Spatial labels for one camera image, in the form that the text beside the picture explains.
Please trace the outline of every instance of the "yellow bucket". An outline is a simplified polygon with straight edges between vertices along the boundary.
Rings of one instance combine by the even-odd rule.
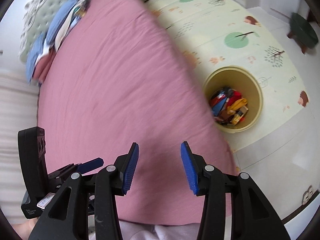
[[[263,105],[262,90],[257,80],[244,68],[238,66],[223,67],[211,73],[204,82],[203,90],[207,101],[223,87],[231,87],[239,91],[248,100],[249,111],[245,120],[236,126],[226,127],[218,124],[223,132],[236,133],[249,129],[260,117]]]

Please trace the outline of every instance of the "metal bolt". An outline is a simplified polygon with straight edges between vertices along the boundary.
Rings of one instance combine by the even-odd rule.
[[[242,179],[249,179],[249,174],[248,174],[248,173],[245,173],[245,172],[242,172],[242,173],[240,174],[240,177],[241,177]]]
[[[116,170],[116,167],[114,165],[109,165],[107,167],[107,171],[111,172],[111,171],[115,171]]]
[[[213,167],[212,165],[206,165],[206,166],[204,167],[204,169],[205,169],[206,171],[214,171],[214,167]]]
[[[80,174],[75,172],[71,174],[71,179],[78,179],[80,177]]]

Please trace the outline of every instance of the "stool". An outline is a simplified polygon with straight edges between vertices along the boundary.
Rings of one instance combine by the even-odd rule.
[[[305,54],[307,48],[313,49],[319,42],[317,34],[311,24],[297,13],[292,13],[290,19],[288,38],[292,39],[293,36],[296,36],[302,43],[301,51],[303,54]]]

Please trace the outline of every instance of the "white tile floor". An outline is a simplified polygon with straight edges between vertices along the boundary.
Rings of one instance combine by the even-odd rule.
[[[267,196],[281,219],[295,211],[310,185],[320,182],[320,44],[303,55],[287,38],[289,25],[256,7],[249,11],[272,33],[296,66],[310,103],[287,123],[234,157]],[[320,27],[312,24],[320,37]]]

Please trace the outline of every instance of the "tufted headboard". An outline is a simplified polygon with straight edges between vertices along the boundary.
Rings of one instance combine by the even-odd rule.
[[[27,3],[28,10],[23,17],[24,28],[21,35],[19,58],[22,62],[27,61],[28,53],[34,40],[41,32],[47,32],[49,25],[66,0],[32,0]]]

